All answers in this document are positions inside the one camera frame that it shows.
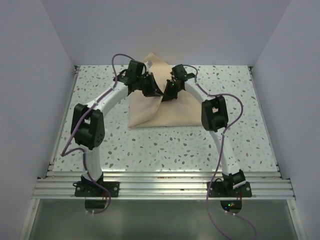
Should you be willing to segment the beige cloth drape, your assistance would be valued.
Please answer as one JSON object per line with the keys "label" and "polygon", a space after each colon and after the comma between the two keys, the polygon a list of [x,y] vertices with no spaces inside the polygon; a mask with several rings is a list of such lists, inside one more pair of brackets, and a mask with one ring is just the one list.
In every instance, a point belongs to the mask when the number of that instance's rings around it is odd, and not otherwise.
{"label": "beige cloth drape", "polygon": [[162,101],[161,97],[145,97],[139,90],[129,95],[128,127],[201,126],[201,103],[185,90],[177,99]]}

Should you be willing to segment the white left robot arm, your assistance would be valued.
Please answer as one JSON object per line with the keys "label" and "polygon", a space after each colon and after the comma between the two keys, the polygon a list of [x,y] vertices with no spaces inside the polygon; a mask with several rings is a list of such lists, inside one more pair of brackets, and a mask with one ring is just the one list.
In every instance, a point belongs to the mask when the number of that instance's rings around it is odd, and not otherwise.
{"label": "white left robot arm", "polygon": [[100,165],[100,145],[105,138],[104,118],[122,99],[135,91],[146,98],[160,99],[163,92],[158,87],[154,74],[150,71],[152,63],[131,60],[127,69],[113,79],[113,84],[87,104],[77,104],[73,110],[71,137],[83,153],[82,176],[89,182],[86,190],[92,196],[103,193],[104,184],[98,179],[103,175]]}

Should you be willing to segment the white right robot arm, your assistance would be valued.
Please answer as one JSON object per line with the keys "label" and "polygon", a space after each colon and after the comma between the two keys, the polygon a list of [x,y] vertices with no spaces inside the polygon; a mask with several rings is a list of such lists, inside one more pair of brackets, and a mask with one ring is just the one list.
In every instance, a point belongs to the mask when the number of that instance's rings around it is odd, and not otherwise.
{"label": "white right robot arm", "polygon": [[201,124],[208,131],[219,150],[218,167],[222,170],[222,189],[227,196],[235,196],[246,184],[246,178],[236,160],[230,141],[226,137],[227,130],[240,118],[229,122],[225,96],[232,97],[240,104],[240,115],[244,106],[241,100],[230,93],[210,94],[197,81],[198,72],[188,73],[185,65],[179,64],[172,68],[171,79],[167,81],[164,100],[178,98],[178,93],[185,91],[201,103]]}

